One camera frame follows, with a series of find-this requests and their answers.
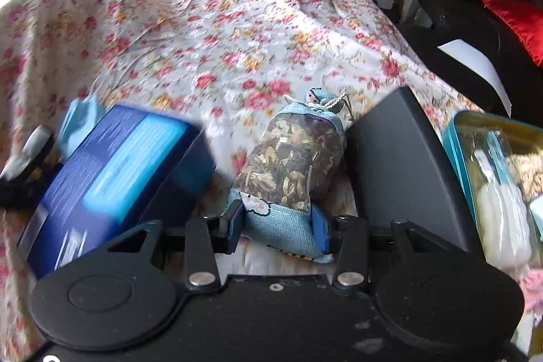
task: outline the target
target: floral tablecloth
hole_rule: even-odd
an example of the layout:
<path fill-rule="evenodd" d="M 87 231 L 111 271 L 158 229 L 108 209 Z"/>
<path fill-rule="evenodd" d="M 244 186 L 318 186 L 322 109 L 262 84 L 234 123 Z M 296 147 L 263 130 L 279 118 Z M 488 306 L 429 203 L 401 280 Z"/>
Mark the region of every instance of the floral tablecloth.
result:
<path fill-rule="evenodd" d="M 37 125 L 57 130 L 70 100 L 100 76 L 107 105 L 135 101 L 205 126 L 219 171 L 206 211 L 222 204 L 283 94 L 347 90 L 360 116 L 408 85 L 436 130 L 473 107 L 423 66 L 370 0 L 12 0 L 0 30 L 2 161 Z M 348 180 L 335 183 L 332 210 L 352 213 Z M 4 213 L 0 223 L 3 360 L 41 344 L 28 315 L 33 277 L 15 247 L 25 219 Z M 275 251 L 250 257 L 246 242 L 240 250 L 219 258 L 222 274 L 328 271 Z"/>

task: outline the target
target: black sofa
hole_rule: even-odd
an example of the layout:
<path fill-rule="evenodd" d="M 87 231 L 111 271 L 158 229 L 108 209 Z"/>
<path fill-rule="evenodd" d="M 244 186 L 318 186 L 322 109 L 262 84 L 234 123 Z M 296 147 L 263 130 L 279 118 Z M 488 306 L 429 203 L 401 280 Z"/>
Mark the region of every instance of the black sofa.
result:
<path fill-rule="evenodd" d="M 480 0 L 419 0 L 433 21 L 431 28 L 400 25 L 400 31 L 426 66 L 485 111 L 506 115 L 485 81 L 436 47 L 465 40 L 491 60 L 512 102 L 512 118 L 543 127 L 539 99 L 543 67 L 536 66 L 507 25 Z"/>

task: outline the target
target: red pillow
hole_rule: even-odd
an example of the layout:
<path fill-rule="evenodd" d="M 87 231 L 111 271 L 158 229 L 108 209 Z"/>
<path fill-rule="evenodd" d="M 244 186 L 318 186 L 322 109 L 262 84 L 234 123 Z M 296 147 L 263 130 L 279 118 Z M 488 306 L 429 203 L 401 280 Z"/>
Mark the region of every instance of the red pillow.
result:
<path fill-rule="evenodd" d="M 482 0 L 517 35 L 537 66 L 543 65 L 543 11 L 525 0 Z"/>

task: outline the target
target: round black cover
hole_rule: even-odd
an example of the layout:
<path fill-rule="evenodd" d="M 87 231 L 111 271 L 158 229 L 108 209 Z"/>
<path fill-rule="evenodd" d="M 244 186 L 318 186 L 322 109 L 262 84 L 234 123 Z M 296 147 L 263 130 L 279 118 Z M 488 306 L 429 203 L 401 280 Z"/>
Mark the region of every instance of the round black cover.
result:
<path fill-rule="evenodd" d="M 137 253 L 91 253 L 50 273 L 32 294 L 32 316 L 53 342 L 79 350 L 145 339 L 176 304 L 168 276 Z"/>
<path fill-rule="evenodd" d="M 467 253 L 417 254 L 379 282 L 376 304 L 400 339 L 428 350 L 501 343 L 517 327 L 517 283 Z"/>

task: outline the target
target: silver bolt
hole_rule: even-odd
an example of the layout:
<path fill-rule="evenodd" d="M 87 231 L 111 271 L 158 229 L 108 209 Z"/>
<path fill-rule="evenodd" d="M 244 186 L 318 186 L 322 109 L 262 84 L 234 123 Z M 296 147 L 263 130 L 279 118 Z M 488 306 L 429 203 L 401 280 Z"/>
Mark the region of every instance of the silver bolt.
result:
<path fill-rule="evenodd" d="M 359 285 L 364 282 L 364 276 L 358 272 L 343 272 L 338 276 L 338 282 L 347 287 Z"/>
<path fill-rule="evenodd" d="M 195 272 L 188 277 L 188 281 L 197 287 L 213 284 L 215 279 L 215 275 L 210 272 Z"/>
<path fill-rule="evenodd" d="M 283 289 L 284 289 L 284 285 L 279 284 L 278 282 L 273 283 L 272 285 L 270 285 L 270 290 L 271 291 L 281 291 Z"/>

